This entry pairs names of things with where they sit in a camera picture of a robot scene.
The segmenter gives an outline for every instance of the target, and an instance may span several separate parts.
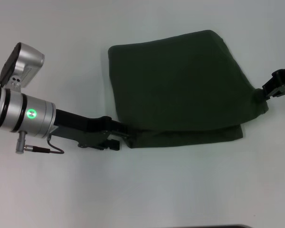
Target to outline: green led light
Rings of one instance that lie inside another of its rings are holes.
[[[37,112],[35,109],[28,109],[27,116],[29,119],[35,119],[37,116]]]

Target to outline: green fabric bag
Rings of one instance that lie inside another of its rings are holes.
[[[118,118],[130,148],[232,141],[268,110],[223,39],[206,30],[108,51]]]

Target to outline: cable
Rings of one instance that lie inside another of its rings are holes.
[[[58,150],[58,151],[50,151],[50,153],[64,154],[65,152],[64,152],[62,149],[53,146],[53,145],[49,142],[49,141],[51,141],[51,138],[52,138],[52,135],[49,135],[49,136],[47,137],[47,143],[48,143],[48,145],[49,145],[50,147],[54,148],[55,150]]]

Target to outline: white background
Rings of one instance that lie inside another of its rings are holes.
[[[285,0],[0,0],[0,71],[24,42],[46,56],[24,93],[116,119],[108,48],[205,29],[254,87],[285,68]],[[66,154],[17,155],[18,136],[0,131],[0,228],[285,228],[285,96],[268,105],[243,139],[208,145],[116,152],[53,137]]]

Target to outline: dark green cloth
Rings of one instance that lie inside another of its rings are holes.
[[[232,141],[240,124],[268,110],[223,39],[206,30],[109,49],[121,122],[139,129],[135,147]]]

